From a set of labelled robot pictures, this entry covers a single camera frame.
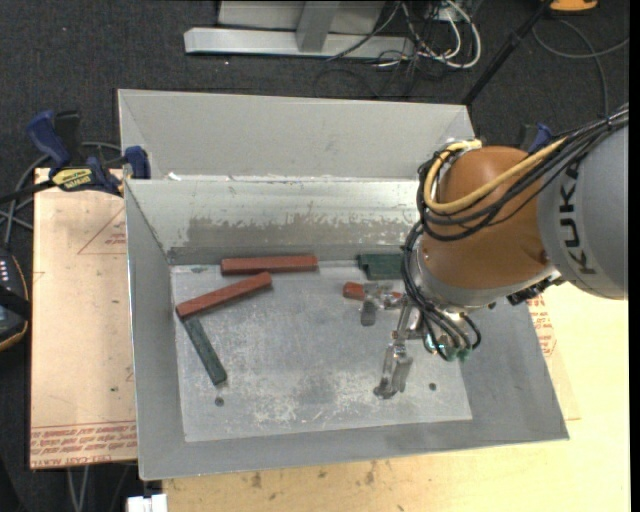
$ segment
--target black device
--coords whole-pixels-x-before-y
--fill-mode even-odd
[[[22,339],[30,316],[22,270],[13,255],[0,247],[0,351]]]

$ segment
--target wire bundle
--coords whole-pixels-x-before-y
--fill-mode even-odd
[[[325,59],[326,63],[336,62],[352,54],[388,28],[392,21],[403,13],[405,25],[403,32],[408,36],[405,37],[403,48],[386,50],[377,58],[363,61],[377,71],[390,72],[391,76],[382,87],[374,88],[363,76],[351,69],[333,68],[323,70],[316,76],[313,85],[315,95],[320,96],[317,89],[322,78],[329,74],[343,74],[361,82],[371,98],[389,97],[387,91],[391,85],[404,75],[403,90],[398,96],[406,98],[411,94],[420,76],[438,80],[442,79],[446,72],[470,69],[478,62],[481,41],[480,34],[472,22],[472,14],[465,13],[453,1],[438,2],[424,14],[414,13],[410,4],[411,2],[393,2],[389,6],[389,14],[381,18],[377,28],[352,47]],[[442,6],[445,4],[454,9],[462,21],[452,19],[449,13],[451,9],[443,11]],[[471,37],[466,36],[463,27],[469,27]]]
[[[625,104],[605,119],[593,121],[557,135],[546,146],[530,154],[517,165],[467,196],[449,203],[440,203],[436,198],[438,197],[439,178],[444,165],[450,164],[464,150],[476,149],[479,147],[479,142],[471,141],[447,146],[418,170],[420,186],[417,202],[424,231],[435,240],[452,242],[467,238],[481,229],[505,222],[548,187],[570,165],[576,165],[612,131],[620,129],[628,123],[629,106]],[[516,176],[518,179],[498,199],[476,211],[469,211],[495,191],[498,186]],[[498,214],[507,203],[524,194],[543,177],[547,178],[546,181],[537,190],[531,192],[513,212],[506,217],[497,219]],[[437,226],[457,226],[460,229],[451,234],[444,233],[442,229],[438,230]]]
[[[462,329],[452,318],[446,313],[440,311],[436,304],[430,301],[421,293],[420,288],[413,279],[411,274],[411,255],[416,241],[422,234],[422,223],[417,222],[411,231],[407,235],[405,244],[402,248],[402,280],[404,281],[405,291],[407,296],[418,308],[422,315],[422,320],[426,327],[426,333],[423,337],[423,345],[425,349],[430,350],[427,345],[427,334],[431,338],[433,345],[435,346],[438,355],[445,361],[452,361],[456,356],[463,358],[465,354],[468,354],[471,350],[474,350],[480,344],[482,339],[480,331],[476,327],[475,323],[469,318],[466,313],[461,313],[460,317],[467,323],[470,329],[473,331],[475,340],[471,341],[469,335]],[[443,345],[436,338],[433,325],[437,325],[444,334],[453,342],[454,347],[448,347]]]

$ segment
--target gray carpet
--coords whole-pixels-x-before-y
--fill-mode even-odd
[[[424,2],[409,4],[417,9]],[[589,53],[588,44],[596,51],[610,48],[628,37],[630,1],[600,4],[584,16],[545,17],[536,33],[560,52]],[[117,144],[119,88],[459,103],[538,5],[536,0],[481,2],[474,18],[483,44],[478,65],[453,73],[425,66],[411,76],[348,59],[185,55],[184,32],[210,26],[215,2],[0,0],[0,194],[13,190],[39,156],[25,127],[43,109],[78,110],[84,140]],[[398,18],[386,32],[406,33],[406,25]],[[478,95],[471,114],[476,134],[488,143],[518,145],[523,124],[542,122],[560,132],[628,99],[629,45],[602,55],[598,63],[552,53],[529,34]],[[27,221],[31,216],[28,208],[20,214]],[[31,237],[19,227],[11,237],[11,250],[27,276]],[[0,353],[0,511],[72,510],[64,471],[27,467],[29,351],[27,337]],[[143,492],[135,475],[122,465],[92,468],[84,509],[108,510],[121,481],[119,494]],[[81,470],[74,480],[79,488]],[[119,510],[117,497],[115,505]]]

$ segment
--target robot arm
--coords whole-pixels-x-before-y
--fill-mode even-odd
[[[419,169],[420,221],[404,246],[405,309],[425,347],[464,359],[481,340],[471,317],[568,281],[626,299],[629,107],[558,136],[532,154],[455,142]],[[401,319],[408,313],[401,313]],[[407,326],[387,350],[375,392],[404,389]]]

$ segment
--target yellow clamp label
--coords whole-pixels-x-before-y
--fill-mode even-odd
[[[80,185],[92,183],[92,174],[93,171],[91,169],[62,169],[60,172],[58,172],[58,174],[51,178],[51,181],[53,181],[59,187],[70,190],[79,187]]]

